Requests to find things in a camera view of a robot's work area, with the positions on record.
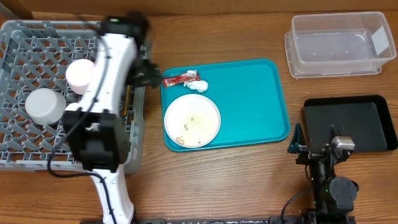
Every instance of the snack wrapper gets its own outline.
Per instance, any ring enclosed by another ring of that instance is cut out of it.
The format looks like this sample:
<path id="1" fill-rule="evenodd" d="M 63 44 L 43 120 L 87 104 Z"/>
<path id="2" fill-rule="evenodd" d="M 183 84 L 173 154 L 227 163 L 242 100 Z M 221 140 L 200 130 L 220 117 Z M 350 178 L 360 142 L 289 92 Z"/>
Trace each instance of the snack wrapper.
<path id="1" fill-rule="evenodd" d="M 165 77 L 165 78 L 163 78 L 162 83 L 165 88 L 168 88 L 171 86 L 178 85 L 179 83 L 199 81 L 199 80 L 200 80 L 200 76 L 199 76 L 198 71 L 189 70 L 189 71 L 186 71 L 183 74 L 178 75 L 176 77 Z"/>

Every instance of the wooden table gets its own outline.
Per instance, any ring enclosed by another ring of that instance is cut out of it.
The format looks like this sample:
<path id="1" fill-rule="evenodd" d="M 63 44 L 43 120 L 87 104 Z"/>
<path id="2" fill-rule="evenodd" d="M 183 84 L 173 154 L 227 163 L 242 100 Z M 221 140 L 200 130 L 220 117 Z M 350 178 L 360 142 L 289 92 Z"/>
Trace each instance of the wooden table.
<path id="1" fill-rule="evenodd" d="M 398 12 L 384 13 L 398 38 Z M 284 34 L 294 15 L 151 18 L 156 31 L 153 58 L 163 71 L 253 58 L 275 62 L 292 129 L 287 139 L 278 143 L 176 153 L 164 143 L 160 90 L 148 88 L 142 167 L 126 177 L 138 218 L 263 218 L 280 214 L 291 196 L 308 187 L 304 166 L 295 164 L 296 155 L 286 153 L 306 99 L 380 94 L 398 126 L 396 60 L 373 76 L 301 80 L 290 76 Z M 398 153 L 354 154 L 336 167 L 336 174 L 361 187 L 353 212 L 358 223 L 398 222 Z M 0 176 L 0 223 L 78 223 L 102 217 L 89 177 L 63 180 L 46 172 L 2 172 Z M 311 207 L 311 197 L 308 194 L 292 203 L 286 214 L 299 214 Z"/>

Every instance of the white label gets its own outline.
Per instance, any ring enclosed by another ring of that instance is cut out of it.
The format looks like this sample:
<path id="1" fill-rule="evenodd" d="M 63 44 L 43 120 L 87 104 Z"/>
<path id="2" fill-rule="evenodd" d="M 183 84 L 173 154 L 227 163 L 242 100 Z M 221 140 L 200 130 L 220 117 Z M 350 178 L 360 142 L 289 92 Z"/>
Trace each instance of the white label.
<path id="1" fill-rule="evenodd" d="M 136 148 L 134 148 L 134 152 L 132 153 L 132 158 L 133 158 L 134 160 L 137 159 L 137 149 L 136 149 Z"/>
<path id="2" fill-rule="evenodd" d="M 386 31 L 384 30 L 383 26 L 381 26 L 379 30 L 372 35 L 372 40 L 377 55 L 381 54 L 381 52 L 383 52 L 390 46 L 388 44 Z"/>

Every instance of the blue tray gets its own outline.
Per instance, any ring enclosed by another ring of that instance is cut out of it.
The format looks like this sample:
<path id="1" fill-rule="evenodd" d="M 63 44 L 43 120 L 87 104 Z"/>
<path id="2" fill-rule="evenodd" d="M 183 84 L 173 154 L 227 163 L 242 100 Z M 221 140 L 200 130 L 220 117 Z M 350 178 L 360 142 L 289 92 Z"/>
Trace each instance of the blue tray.
<path id="1" fill-rule="evenodd" d="M 171 68 L 164 77 L 198 70 L 209 83 L 204 93 L 183 87 L 161 87 L 163 118 L 166 109 L 178 97 L 201 94 L 211 99 L 221 114 L 221 128 L 206 146 L 189 149 L 174 143 L 166 131 L 166 145 L 173 151 L 193 151 L 281 141 L 290 132 L 282 86 L 276 65 L 267 59 Z"/>

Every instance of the gray basket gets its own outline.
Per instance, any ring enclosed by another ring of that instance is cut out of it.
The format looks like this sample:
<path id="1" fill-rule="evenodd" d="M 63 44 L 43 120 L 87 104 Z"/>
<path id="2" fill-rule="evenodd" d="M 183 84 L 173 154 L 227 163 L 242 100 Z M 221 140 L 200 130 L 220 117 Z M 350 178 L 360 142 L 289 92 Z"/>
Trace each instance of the gray basket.
<path id="1" fill-rule="evenodd" d="M 100 22 L 89 22 L 98 27 Z M 95 33 L 82 22 L 8 21 L 0 30 L 0 170 L 46 169 L 50 151 L 65 134 L 61 122 L 51 126 L 34 123 L 24 105 L 36 88 L 60 92 L 67 104 L 79 100 L 65 79 L 74 60 L 94 61 Z M 121 117 L 130 133 L 131 148 L 125 172 L 132 174 L 141 166 L 144 140 L 144 87 L 132 90 L 127 116 Z M 126 91 L 120 109 L 124 111 Z M 52 168 L 83 170 L 67 145 L 55 155 Z"/>

